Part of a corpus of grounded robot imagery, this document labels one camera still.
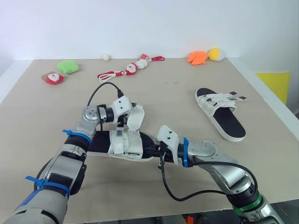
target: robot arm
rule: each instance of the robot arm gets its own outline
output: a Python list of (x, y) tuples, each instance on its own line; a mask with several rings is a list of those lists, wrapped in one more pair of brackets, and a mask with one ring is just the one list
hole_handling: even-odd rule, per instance
[(198, 165), (206, 170), (225, 193), (242, 223), (284, 223), (266, 198), (259, 193), (257, 183), (252, 184), (244, 169), (225, 165), (225, 163), (238, 164), (238, 161), (220, 152), (215, 143), (208, 141), (189, 143), (184, 138), (184, 143), (179, 144), (178, 135), (167, 126), (160, 128), (157, 139), (162, 142), (160, 146), (165, 147), (162, 149), (163, 152), (167, 152), (167, 149), (171, 151), (174, 163), (184, 167)]
[(41, 180), (26, 177), (36, 183), (33, 191), (14, 211), (5, 224), (62, 224), (70, 195), (76, 194), (83, 182), (86, 153), (90, 148), (96, 127), (100, 123), (117, 123), (132, 105), (126, 96), (118, 98), (109, 108), (88, 106), (81, 121), (73, 130), (64, 130), (69, 136), (64, 145), (49, 161)]

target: white wall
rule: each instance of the white wall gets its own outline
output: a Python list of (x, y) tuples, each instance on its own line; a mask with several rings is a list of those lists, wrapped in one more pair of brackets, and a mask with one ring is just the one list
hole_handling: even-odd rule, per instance
[(290, 70), (298, 94), (298, 0), (0, 0), (0, 47), (15, 60), (185, 57), (220, 46), (260, 70)]
[(0, 76), (11, 66), (13, 60), (0, 58)]

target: green plush toy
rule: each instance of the green plush toy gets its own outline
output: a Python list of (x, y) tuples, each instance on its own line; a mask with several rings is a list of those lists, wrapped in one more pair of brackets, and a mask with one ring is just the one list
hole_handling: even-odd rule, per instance
[(62, 73), (71, 74), (78, 71), (79, 66), (78, 63), (73, 60), (65, 60), (58, 63), (57, 68)]

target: santa plush toy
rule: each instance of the santa plush toy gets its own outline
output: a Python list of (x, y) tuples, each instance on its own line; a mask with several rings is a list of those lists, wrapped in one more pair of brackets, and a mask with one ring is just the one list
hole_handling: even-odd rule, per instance
[(148, 65), (148, 62), (164, 61), (164, 60), (165, 60), (165, 58), (163, 58), (162, 56), (150, 58), (147, 55), (142, 54), (136, 63), (128, 64), (126, 66), (125, 71), (109, 71), (106, 73), (101, 73), (98, 75), (98, 79), (101, 83), (104, 83), (113, 77), (118, 77), (118, 76), (123, 76), (123, 75), (130, 76), (130, 75), (135, 74), (138, 69), (144, 69)]
[(42, 79), (50, 85), (57, 85), (64, 80), (64, 76), (59, 75), (52, 71), (52, 72), (49, 72), (49, 73), (43, 75)]

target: green ring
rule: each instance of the green ring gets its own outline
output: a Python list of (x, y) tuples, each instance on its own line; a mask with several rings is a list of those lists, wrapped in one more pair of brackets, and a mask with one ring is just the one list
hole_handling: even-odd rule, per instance
[(233, 210), (238, 216), (240, 216), (243, 212), (248, 211), (248, 210), (253, 209), (256, 206), (258, 206), (260, 204), (260, 202), (262, 201), (262, 198), (263, 198), (263, 196), (260, 193), (258, 193), (258, 197), (253, 203), (246, 205), (244, 207), (241, 207), (241, 208), (236, 208), (235, 206), (233, 206)]

